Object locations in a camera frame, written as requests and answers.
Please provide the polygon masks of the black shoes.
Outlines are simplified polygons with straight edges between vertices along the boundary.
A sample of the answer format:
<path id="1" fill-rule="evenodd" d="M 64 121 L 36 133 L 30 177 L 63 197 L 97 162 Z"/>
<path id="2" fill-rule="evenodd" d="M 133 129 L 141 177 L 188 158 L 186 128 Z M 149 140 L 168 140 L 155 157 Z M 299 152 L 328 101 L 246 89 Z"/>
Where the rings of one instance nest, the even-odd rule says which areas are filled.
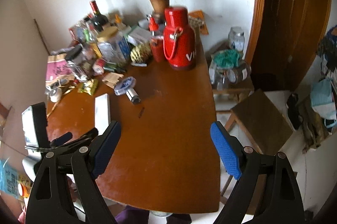
<path id="1" fill-rule="evenodd" d="M 291 93 L 287 99 L 287 118 L 291 123 L 294 131 L 297 131 L 301 125 L 303 125 L 303 117 L 300 115 L 297 103 L 299 101 L 299 96 L 297 93 Z"/>

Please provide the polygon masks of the white tube black cap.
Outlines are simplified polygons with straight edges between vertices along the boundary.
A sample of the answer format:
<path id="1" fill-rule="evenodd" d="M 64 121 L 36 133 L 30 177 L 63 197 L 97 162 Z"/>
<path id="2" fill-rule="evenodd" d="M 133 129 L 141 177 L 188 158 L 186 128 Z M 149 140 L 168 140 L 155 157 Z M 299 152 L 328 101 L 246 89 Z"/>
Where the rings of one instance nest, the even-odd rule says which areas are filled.
<path id="1" fill-rule="evenodd" d="M 137 105 L 141 102 L 140 97 L 138 96 L 138 93 L 133 88 L 129 88 L 126 91 L 126 95 L 128 99 L 132 102 L 132 104 L 134 105 Z"/>

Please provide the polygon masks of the white paper box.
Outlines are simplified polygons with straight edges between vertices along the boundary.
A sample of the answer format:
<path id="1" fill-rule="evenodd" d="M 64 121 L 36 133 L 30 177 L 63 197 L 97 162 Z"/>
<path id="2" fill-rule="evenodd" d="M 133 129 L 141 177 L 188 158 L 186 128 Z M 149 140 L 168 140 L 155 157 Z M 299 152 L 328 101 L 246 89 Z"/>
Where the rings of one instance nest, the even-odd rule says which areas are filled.
<path id="1" fill-rule="evenodd" d="M 95 128 L 99 135 L 103 134 L 110 124 L 110 97 L 108 93 L 95 98 L 94 119 Z"/>

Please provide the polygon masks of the black lid glass jar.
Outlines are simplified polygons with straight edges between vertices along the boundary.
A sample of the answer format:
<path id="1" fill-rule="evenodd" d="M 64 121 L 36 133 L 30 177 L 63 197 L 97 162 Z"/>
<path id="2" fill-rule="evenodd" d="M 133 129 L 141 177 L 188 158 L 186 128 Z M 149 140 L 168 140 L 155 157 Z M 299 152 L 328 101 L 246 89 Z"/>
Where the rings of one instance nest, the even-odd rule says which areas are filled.
<path id="1" fill-rule="evenodd" d="M 65 61 L 67 62 L 68 67 L 71 69 L 75 78 L 79 80 L 79 82 L 85 82 L 88 80 L 87 73 L 80 66 L 84 61 L 82 54 L 82 45 L 75 45 L 70 51 L 66 53 Z"/>

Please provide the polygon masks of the yellow green snack wrapper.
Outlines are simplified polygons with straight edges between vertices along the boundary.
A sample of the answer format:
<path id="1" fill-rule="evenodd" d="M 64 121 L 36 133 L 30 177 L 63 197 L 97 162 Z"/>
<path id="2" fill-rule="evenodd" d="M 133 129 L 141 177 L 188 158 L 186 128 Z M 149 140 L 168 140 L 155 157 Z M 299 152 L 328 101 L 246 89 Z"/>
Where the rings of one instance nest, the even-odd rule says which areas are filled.
<path id="1" fill-rule="evenodd" d="M 93 96 L 96 88 L 98 86 L 98 80 L 93 78 L 90 80 L 87 80 L 86 82 L 81 82 L 78 86 L 78 93 L 86 93 L 90 96 Z"/>

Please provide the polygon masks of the small white round device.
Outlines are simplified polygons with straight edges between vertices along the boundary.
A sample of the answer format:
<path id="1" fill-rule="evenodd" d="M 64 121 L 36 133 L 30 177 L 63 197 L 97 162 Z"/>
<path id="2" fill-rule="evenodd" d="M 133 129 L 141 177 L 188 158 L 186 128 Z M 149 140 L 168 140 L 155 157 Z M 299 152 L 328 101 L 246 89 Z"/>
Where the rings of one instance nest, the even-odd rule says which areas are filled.
<path id="1" fill-rule="evenodd" d="M 60 101 L 62 95 L 63 95 L 63 92 L 61 88 L 51 89 L 51 91 L 49 92 L 50 101 L 52 103 L 57 103 Z"/>

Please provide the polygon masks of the brown paper packet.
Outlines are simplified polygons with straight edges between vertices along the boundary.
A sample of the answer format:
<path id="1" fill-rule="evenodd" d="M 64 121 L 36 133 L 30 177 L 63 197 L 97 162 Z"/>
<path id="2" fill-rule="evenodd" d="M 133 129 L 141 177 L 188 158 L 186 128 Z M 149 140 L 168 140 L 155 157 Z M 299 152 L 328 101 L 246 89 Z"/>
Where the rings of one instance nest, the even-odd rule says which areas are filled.
<path id="1" fill-rule="evenodd" d="M 124 78 L 123 74 L 110 72 L 104 76 L 102 82 L 108 87 L 114 89 L 114 87 Z"/>

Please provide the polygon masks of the small red can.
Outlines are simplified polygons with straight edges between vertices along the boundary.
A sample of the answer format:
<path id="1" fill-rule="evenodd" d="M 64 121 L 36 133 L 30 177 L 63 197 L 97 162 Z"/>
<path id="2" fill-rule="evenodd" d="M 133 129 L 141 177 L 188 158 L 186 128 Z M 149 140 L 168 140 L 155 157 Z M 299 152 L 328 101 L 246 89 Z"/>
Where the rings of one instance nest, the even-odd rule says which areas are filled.
<path id="1" fill-rule="evenodd" d="M 93 66 L 92 69 L 96 75 L 102 75 L 104 73 L 104 66 L 106 64 L 106 61 L 102 58 L 97 59 Z"/>

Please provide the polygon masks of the blue label plastic lid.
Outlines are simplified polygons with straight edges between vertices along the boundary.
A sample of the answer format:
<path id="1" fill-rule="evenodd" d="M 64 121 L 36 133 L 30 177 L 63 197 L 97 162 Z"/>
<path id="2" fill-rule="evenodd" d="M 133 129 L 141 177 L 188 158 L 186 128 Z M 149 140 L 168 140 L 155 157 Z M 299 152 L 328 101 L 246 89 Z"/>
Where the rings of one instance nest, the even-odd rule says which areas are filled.
<path id="1" fill-rule="evenodd" d="M 117 96 L 126 94 L 129 90 L 133 89 L 136 85 L 136 79 L 132 76 L 120 80 L 114 87 L 114 93 Z"/>

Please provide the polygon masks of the red sauce bottle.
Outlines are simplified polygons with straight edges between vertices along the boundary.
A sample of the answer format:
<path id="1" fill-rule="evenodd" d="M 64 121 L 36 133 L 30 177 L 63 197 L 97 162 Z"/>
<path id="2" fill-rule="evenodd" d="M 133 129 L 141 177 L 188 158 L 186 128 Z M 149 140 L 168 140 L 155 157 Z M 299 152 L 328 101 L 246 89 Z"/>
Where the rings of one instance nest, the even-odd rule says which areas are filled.
<path id="1" fill-rule="evenodd" d="M 156 62 L 165 61 L 163 49 L 163 34 L 159 31 L 159 25 L 156 23 L 152 15 L 148 15 L 148 27 L 151 32 L 150 47 L 153 58 Z"/>

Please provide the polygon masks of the round metal tin lid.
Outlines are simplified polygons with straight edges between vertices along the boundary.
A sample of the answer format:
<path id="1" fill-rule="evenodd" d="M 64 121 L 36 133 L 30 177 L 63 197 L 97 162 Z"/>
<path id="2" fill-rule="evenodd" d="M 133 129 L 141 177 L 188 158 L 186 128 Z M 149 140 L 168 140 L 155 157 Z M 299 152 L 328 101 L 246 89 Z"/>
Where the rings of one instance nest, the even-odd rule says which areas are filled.
<path id="1" fill-rule="evenodd" d="M 46 105 L 40 102 L 22 112 L 22 126 L 27 147 L 49 148 Z"/>

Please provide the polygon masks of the red thermos flask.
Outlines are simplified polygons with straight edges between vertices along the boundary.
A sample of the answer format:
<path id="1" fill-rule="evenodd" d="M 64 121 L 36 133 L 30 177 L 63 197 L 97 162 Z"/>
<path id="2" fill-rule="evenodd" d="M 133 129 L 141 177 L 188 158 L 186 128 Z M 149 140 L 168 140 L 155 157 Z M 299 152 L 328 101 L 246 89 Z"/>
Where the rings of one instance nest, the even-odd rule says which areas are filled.
<path id="1" fill-rule="evenodd" d="M 195 33 L 189 25 L 187 9 L 183 6 L 164 10 L 166 25 L 163 32 L 163 51 L 175 69 L 192 69 L 196 65 Z"/>

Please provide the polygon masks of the gold lid plastic jar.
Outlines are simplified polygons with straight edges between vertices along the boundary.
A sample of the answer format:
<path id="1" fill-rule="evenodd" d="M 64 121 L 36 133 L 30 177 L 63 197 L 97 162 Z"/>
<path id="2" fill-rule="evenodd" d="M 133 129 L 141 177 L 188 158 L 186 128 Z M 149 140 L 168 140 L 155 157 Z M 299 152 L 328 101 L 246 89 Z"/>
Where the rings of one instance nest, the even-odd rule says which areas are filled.
<path id="1" fill-rule="evenodd" d="M 103 58 L 108 62 L 127 63 L 130 59 L 130 48 L 124 35 L 116 26 L 104 29 L 96 37 L 97 46 Z"/>

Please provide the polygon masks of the dark wooden door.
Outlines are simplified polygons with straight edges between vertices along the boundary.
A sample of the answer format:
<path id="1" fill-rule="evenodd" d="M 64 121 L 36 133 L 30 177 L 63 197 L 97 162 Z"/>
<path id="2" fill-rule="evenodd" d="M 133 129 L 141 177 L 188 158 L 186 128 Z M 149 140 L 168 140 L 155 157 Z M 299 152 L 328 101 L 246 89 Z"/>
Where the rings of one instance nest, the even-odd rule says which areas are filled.
<path id="1" fill-rule="evenodd" d="M 265 0 L 251 63 L 256 89 L 294 91 L 312 65 L 331 0 Z"/>

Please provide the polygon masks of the pink paper gift bag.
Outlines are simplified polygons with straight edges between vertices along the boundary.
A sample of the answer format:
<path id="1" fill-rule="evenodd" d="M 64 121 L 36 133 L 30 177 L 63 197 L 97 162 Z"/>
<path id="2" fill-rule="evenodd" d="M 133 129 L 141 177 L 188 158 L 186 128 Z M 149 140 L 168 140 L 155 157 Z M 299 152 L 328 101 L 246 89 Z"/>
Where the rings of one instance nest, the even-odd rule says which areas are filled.
<path id="1" fill-rule="evenodd" d="M 75 80 L 75 76 L 68 67 L 65 57 L 66 53 L 48 56 L 45 80 L 46 86 L 54 84 L 57 80 Z"/>

